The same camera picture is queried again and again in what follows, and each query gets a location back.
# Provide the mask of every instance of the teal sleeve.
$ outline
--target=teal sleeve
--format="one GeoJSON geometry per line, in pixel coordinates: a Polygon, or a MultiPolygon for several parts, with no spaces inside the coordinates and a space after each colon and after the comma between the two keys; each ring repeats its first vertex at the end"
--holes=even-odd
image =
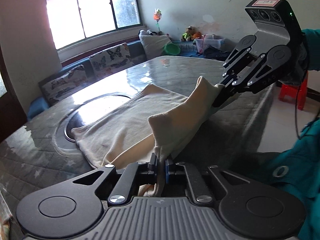
{"type": "Polygon", "coordinates": [[[320,30],[305,29],[303,32],[306,34],[310,64],[309,70],[320,70],[320,30]]]}

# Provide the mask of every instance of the window frame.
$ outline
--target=window frame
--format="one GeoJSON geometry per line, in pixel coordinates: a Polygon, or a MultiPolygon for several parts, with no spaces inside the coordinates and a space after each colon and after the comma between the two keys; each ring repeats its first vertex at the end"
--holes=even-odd
{"type": "Polygon", "coordinates": [[[81,39],[81,40],[79,40],[79,41],[75,41],[75,42],[73,42],[73,43],[70,43],[70,44],[68,44],[68,45],[66,45],[66,46],[64,46],[64,47],[61,47],[61,48],[57,49],[57,51],[66,49],[66,48],[68,48],[68,47],[70,47],[70,46],[79,44],[79,43],[81,43],[81,42],[83,42],[83,41],[86,41],[86,40],[91,40],[91,39],[100,37],[100,36],[105,35],[105,34],[113,33],[113,32],[116,32],[116,31],[121,31],[121,30],[126,30],[126,29],[130,29],[130,28],[138,27],[138,26],[143,26],[142,19],[141,19],[141,14],[140,14],[140,6],[139,6],[138,0],[136,0],[136,5],[137,5],[137,10],[138,10],[138,16],[139,16],[140,23],[139,23],[139,24],[135,24],[135,25],[129,25],[129,26],[121,27],[121,28],[119,28],[118,25],[117,25],[116,14],[115,14],[115,10],[114,10],[114,8],[113,8],[113,1],[110,0],[111,10],[112,10],[112,16],[113,16],[113,21],[114,21],[114,23],[115,23],[116,29],[115,29],[115,30],[108,31],[108,32],[104,32],[104,33],[99,33],[99,34],[94,35],[94,36],[86,37],[86,36],[85,36],[85,31],[84,31],[83,22],[82,22],[82,17],[81,17],[81,13],[80,13],[81,8],[79,7],[79,1],[78,1],[78,0],[77,0],[77,4],[78,4],[78,10],[79,10],[79,15],[80,15],[82,30],[83,30],[83,33],[84,33],[84,37],[85,37],[85,38],[84,38],[84,39],[81,39]]]}

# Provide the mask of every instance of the door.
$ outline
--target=door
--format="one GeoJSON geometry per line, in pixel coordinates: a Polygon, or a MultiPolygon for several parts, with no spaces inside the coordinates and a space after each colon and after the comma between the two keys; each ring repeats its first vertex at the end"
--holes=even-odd
{"type": "Polygon", "coordinates": [[[0,46],[0,142],[27,121],[11,85],[0,46]]]}

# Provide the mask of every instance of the gray tablecloth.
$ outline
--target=gray tablecloth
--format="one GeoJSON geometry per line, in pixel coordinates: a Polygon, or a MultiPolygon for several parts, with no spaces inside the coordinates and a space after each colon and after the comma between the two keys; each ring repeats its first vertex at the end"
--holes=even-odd
{"type": "MultiPolygon", "coordinates": [[[[189,96],[199,76],[216,84],[222,70],[220,61],[158,57],[113,74],[36,116],[0,144],[0,190],[12,213],[25,195],[91,170],[75,145],[61,142],[60,130],[55,135],[59,124],[82,103],[103,94],[132,97],[148,83],[189,96]]],[[[257,150],[272,98],[270,87],[255,95],[242,94],[206,121],[177,159],[201,169],[210,164],[227,168],[235,155],[257,150]]],[[[11,237],[21,237],[15,221],[11,237]]]]}

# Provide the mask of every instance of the window sill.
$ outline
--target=window sill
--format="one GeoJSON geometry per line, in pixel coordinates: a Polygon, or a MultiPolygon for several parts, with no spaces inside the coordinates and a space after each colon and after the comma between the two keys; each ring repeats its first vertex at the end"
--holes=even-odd
{"type": "Polygon", "coordinates": [[[104,45],[107,45],[113,42],[138,36],[140,30],[146,30],[146,26],[142,25],[142,26],[132,27],[124,30],[114,31],[111,33],[101,34],[99,36],[95,36],[83,41],[79,41],[77,43],[74,43],[62,49],[58,49],[60,62],[67,61],[85,52],[88,52],[93,49],[97,49],[99,47],[102,47],[104,45]]]}

